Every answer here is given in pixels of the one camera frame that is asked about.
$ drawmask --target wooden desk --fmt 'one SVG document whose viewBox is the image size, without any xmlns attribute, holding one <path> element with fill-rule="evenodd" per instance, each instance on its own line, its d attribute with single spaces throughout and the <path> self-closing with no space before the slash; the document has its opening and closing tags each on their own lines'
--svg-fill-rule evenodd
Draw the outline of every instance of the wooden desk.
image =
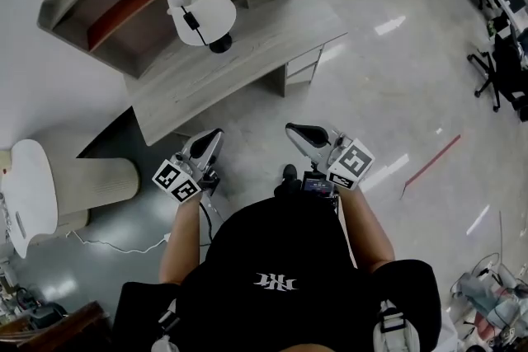
<svg viewBox="0 0 528 352">
<path fill-rule="evenodd" d="M 215 54 L 178 39 L 140 79 L 125 75 L 147 145 L 268 73 L 275 71 L 283 87 L 304 70 L 310 72 L 310 79 L 325 43 L 347 32 L 330 6 L 319 0 L 275 0 L 255 9 L 239 8 L 237 14 L 229 32 L 233 46 L 227 52 Z M 315 59 L 298 73 L 289 63 L 298 58 L 295 66 L 299 66 L 303 54 L 308 62 Z"/>
</svg>

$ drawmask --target grey tile floor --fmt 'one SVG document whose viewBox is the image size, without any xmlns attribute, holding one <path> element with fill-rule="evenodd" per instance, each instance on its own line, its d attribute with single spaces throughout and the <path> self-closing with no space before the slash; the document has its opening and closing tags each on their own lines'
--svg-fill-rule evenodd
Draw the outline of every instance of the grey tile floor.
<svg viewBox="0 0 528 352">
<path fill-rule="evenodd" d="M 226 133 L 218 163 L 223 216 L 271 195 L 285 163 L 308 169 L 285 137 L 285 123 L 326 119 L 373 152 L 370 177 L 398 167 L 370 183 L 366 196 L 397 257 L 433 266 L 446 307 L 449 287 L 460 274 L 500 250 L 498 210 L 503 260 L 517 272 L 528 261 L 528 236 L 520 236 L 527 211 L 528 127 L 505 101 L 496 114 L 490 94 L 473 96 L 483 78 L 465 57 L 485 34 L 478 11 L 468 0 L 326 1 L 349 34 L 327 47 L 310 86 L 281 99 L 253 84 L 196 117 L 197 124 Z M 404 182 L 459 134 L 460 141 L 400 199 Z M 141 156 L 142 172 L 153 171 L 178 142 L 166 138 L 147 149 L 138 134 L 129 140 L 133 145 L 126 151 Z M 90 226 L 79 233 L 145 248 L 168 232 L 174 213 L 168 199 L 144 184 L 133 201 L 94 210 Z M 123 282 L 155 282 L 161 254 L 160 247 L 123 256 L 73 238 L 57 239 L 31 247 L 15 268 L 23 282 L 66 307 L 97 299 L 112 313 Z"/>
</svg>

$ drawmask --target black t-shirt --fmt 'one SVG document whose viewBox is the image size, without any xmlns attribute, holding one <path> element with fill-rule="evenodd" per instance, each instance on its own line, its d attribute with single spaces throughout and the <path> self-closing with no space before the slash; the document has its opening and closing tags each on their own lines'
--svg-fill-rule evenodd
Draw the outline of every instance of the black t-shirt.
<svg viewBox="0 0 528 352">
<path fill-rule="evenodd" d="M 125 284 L 116 346 L 150 350 L 174 298 L 181 320 L 171 340 L 181 352 L 272 352 L 310 343 L 369 351 L 385 299 L 416 327 L 422 352 L 436 347 L 441 328 L 432 268 L 403 260 L 372 275 L 356 269 L 332 207 L 307 193 L 237 212 L 181 286 Z"/>
</svg>

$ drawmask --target white power cord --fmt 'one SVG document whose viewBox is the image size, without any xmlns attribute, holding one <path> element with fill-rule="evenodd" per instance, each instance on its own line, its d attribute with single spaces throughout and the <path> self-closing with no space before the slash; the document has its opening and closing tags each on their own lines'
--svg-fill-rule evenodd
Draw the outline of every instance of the white power cord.
<svg viewBox="0 0 528 352">
<path fill-rule="evenodd" d="M 66 237 L 70 236 L 70 234 L 74 234 L 79 241 L 81 241 L 81 243 L 83 245 L 86 245 L 86 244 L 92 244 L 92 245 L 95 245 L 95 244 L 101 244 L 101 245 L 108 245 L 109 247 L 111 247 L 112 249 L 118 251 L 118 252 L 122 252 L 123 254 L 130 254 L 131 252 L 138 252 L 139 254 L 146 254 L 147 252 L 149 252 L 150 250 L 156 248 L 157 246 L 160 246 L 161 244 L 163 244 L 164 242 L 168 242 L 168 238 L 171 236 L 170 233 L 167 233 L 163 239 L 161 241 L 159 241 L 156 245 L 152 245 L 150 246 L 149 248 L 147 248 L 145 251 L 140 251 L 140 250 L 129 250 L 129 251 L 125 251 L 125 250 L 122 250 L 120 248 L 118 248 L 117 246 L 113 246 L 111 243 L 108 243 L 108 242 L 104 242 L 104 241 L 84 241 L 78 234 L 77 232 L 75 232 L 74 230 L 71 231 L 71 232 L 68 232 L 68 234 L 66 235 Z"/>
</svg>

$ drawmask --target black lamp base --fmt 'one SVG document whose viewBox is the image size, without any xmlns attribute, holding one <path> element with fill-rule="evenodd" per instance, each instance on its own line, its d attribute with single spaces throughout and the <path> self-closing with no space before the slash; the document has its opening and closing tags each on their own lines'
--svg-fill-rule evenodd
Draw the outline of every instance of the black lamp base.
<svg viewBox="0 0 528 352">
<path fill-rule="evenodd" d="M 214 53 L 223 53 L 229 50 L 229 47 L 231 47 L 232 43 L 233 43 L 233 39 L 231 38 L 231 35 L 227 33 L 223 37 L 210 43 L 209 48 Z"/>
</svg>

